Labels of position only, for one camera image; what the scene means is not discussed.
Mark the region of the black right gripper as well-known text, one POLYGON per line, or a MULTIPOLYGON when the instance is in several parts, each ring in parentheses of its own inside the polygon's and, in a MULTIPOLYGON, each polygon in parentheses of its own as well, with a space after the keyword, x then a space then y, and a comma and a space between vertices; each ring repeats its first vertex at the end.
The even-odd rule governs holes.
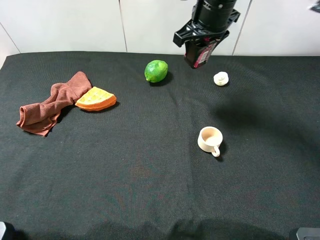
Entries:
POLYGON ((185 45, 185 58, 197 60, 200 49, 198 39, 214 39, 210 53, 222 41, 229 37, 229 27, 236 23, 241 15, 234 9, 235 0, 198 0, 193 6, 191 19, 174 33, 173 42, 185 45))

